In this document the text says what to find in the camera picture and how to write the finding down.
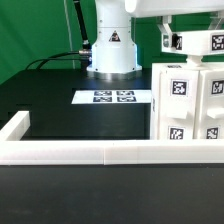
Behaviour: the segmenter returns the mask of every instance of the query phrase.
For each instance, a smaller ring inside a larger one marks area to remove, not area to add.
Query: cable
[[[67,28],[68,28],[68,38],[69,38],[70,50],[73,51],[72,33],[71,33],[71,25],[70,25],[70,20],[69,20],[69,15],[68,15],[67,0],[64,0],[64,9],[65,9],[65,18],[66,18]]]
[[[37,62],[40,62],[40,61],[46,61],[49,62],[49,61],[84,61],[84,59],[78,59],[78,58],[45,58],[45,59],[38,59],[38,60],[35,60],[33,62],[31,62],[30,64],[28,64],[25,68],[25,70],[28,70],[29,67]]]
[[[61,53],[61,54],[56,54],[56,55],[53,55],[51,57],[49,57],[49,59],[51,58],[59,58],[59,57],[64,57],[64,56],[68,56],[68,55],[75,55],[75,54],[79,54],[78,51],[71,51],[71,52],[65,52],[65,53]],[[43,60],[38,66],[36,69],[40,69],[43,65],[45,65],[49,59],[45,59]]]

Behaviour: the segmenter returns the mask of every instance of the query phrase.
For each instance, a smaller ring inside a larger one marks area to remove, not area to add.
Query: green background
[[[67,0],[73,50],[82,48],[73,1]],[[94,0],[81,1],[90,43],[96,40]],[[184,62],[185,56],[161,53],[156,18],[132,19],[132,36],[138,45],[138,61],[145,68],[153,62]],[[173,16],[173,31],[205,30],[209,13]],[[70,51],[63,0],[0,0],[0,83],[23,70],[30,62]],[[222,61],[222,56],[204,61]],[[44,68],[72,68],[71,62],[51,62]]]

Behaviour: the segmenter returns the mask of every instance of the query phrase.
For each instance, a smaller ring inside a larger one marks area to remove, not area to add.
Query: black table surface
[[[150,105],[71,105],[76,90],[149,89],[80,71],[22,71],[0,86],[1,125],[31,111],[24,139],[147,139]],[[214,224],[224,220],[223,164],[0,166],[1,224]]]
[[[123,81],[87,78],[80,70],[21,71],[0,86],[2,126],[18,110],[31,112],[24,139],[147,139],[150,104],[71,104],[76,90],[150,89],[151,72]]]

